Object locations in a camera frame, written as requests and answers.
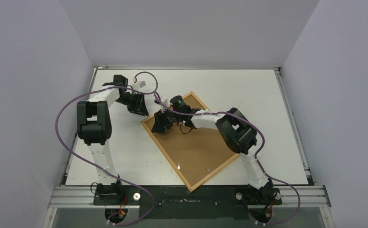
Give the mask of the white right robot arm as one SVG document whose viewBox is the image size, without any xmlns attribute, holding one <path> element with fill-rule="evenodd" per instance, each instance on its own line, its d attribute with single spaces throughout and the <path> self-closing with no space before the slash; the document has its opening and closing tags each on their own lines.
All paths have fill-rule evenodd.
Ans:
<svg viewBox="0 0 368 228">
<path fill-rule="evenodd" d="M 158 94 L 155 94 L 154 98 L 154 102 L 160 105 L 161 109 L 154 114 L 152 133 L 164 133 L 174 124 L 181 124 L 190 129 L 217 130 L 226 146 L 242 159 L 248 185 L 253 187 L 252 200 L 262 204 L 269 199 L 270 192 L 266 185 L 270 179 L 259 164 L 259 152 L 250 152 L 251 147 L 257 145 L 257 135 L 260 131 L 237 108 L 225 112 L 212 112 L 207 109 L 191 108 L 180 95 L 173 97 L 170 105 L 167 101 L 162 101 Z"/>
</svg>

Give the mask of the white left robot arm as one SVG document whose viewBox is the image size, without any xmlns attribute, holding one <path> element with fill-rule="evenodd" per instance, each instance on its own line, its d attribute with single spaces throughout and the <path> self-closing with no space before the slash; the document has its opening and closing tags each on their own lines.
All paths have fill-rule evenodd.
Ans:
<svg viewBox="0 0 368 228">
<path fill-rule="evenodd" d="M 87 101 L 77 104 L 77 133 L 91 152 L 98 174 L 97 197 L 116 205 L 123 201 L 124 191 L 114 166 L 109 139 L 112 135 L 112 123 L 109 107 L 120 103 L 132 114 L 148 116 L 144 94 L 139 89 L 145 82 L 134 80 L 129 85 L 122 75 L 114 75 L 113 81 L 103 84 L 101 91 Z"/>
</svg>

